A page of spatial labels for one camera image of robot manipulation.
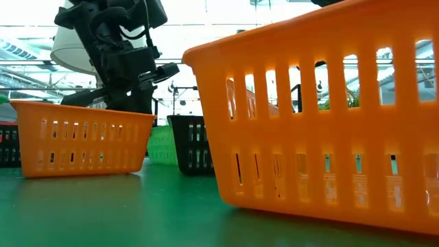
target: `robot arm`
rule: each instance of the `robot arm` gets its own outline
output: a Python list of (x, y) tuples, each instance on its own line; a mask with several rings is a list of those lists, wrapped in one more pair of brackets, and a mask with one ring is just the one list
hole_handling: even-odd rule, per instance
[[(150, 28), (167, 22), (160, 0), (70, 0), (73, 7), (60, 8), (55, 24), (75, 30), (104, 87), (64, 97), (61, 104), (88, 106), (104, 100), (107, 109), (152, 113), (154, 84), (179, 72), (169, 63), (157, 67), (160, 57)], [(144, 30), (130, 37), (128, 31)], [(146, 37), (147, 47), (134, 48), (128, 40)]]
[(325, 7), (333, 3), (338, 3), (344, 0), (311, 0), (312, 3), (317, 4), (320, 7)]

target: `orange basket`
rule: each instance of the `orange basket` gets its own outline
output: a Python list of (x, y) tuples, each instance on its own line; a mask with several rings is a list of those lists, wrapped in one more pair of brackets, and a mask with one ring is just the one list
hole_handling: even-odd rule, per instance
[[(439, 103), (419, 102), (415, 65), (416, 41), (431, 38), (439, 52), (437, 16), (437, 0), (347, 0), (187, 51), (223, 200), (439, 235)], [(395, 105), (380, 104), (376, 50), (382, 47), (393, 49)], [(358, 108), (346, 103), (343, 58), (351, 54), (359, 61)], [(320, 60), (327, 62), (331, 98), (330, 110), (322, 111), (314, 74)], [(292, 113), (289, 68), (296, 65), (302, 113)], [(269, 70), (276, 72), (274, 116)], [(255, 116), (248, 114), (249, 73)], [(232, 119), (228, 78), (235, 83)]]
[(141, 169), (155, 116), (12, 101), (26, 177)]
[[(230, 115), (233, 118), (233, 115), (236, 115), (235, 85), (230, 79), (227, 80), (227, 96)], [(249, 117), (256, 116), (256, 95), (250, 90), (247, 90), (247, 110)], [(279, 108), (273, 104), (268, 104), (268, 111), (270, 115), (279, 114)]]

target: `white lamp shade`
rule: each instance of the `white lamp shade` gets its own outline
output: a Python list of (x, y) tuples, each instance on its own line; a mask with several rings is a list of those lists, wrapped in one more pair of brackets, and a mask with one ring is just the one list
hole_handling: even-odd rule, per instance
[[(72, 4), (66, 0), (64, 6), (70, 8)], [(122, 28), (122, 30), (129, 36), (135, 36), (143, 31), (143, 27), (130, 33), (124, 28)], [(146, 44), (144, 37), (137, 40), (130, 40), (130, 42), (134, 48), (144, 47)], [(57, 64), (72, 71), (89, 75), (96, 74), (96, 70), (91, 65), (89, 61), (90, 58), (75, 30), (68, 30), (63, 27), (58, 28), (50, 58)]]

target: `black basket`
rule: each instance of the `black basket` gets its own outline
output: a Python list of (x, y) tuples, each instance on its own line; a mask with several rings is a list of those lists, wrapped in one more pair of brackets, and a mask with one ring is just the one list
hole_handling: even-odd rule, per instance
[(168, 116), (176, 145), (178, 168), (185, 175), (213, 175), (213, 162), (204, 119), (200, 116)]
[(0, 168), (21, 167), (19, 127), (0, 122)]

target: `green table surface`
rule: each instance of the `green table surface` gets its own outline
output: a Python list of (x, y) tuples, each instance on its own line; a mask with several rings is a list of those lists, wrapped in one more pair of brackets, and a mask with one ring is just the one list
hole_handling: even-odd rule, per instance
[(24, 179), (0, 169), (0, 246), (439, 246), (432, 236), (224, 204), (214, 177), (175, 166)]

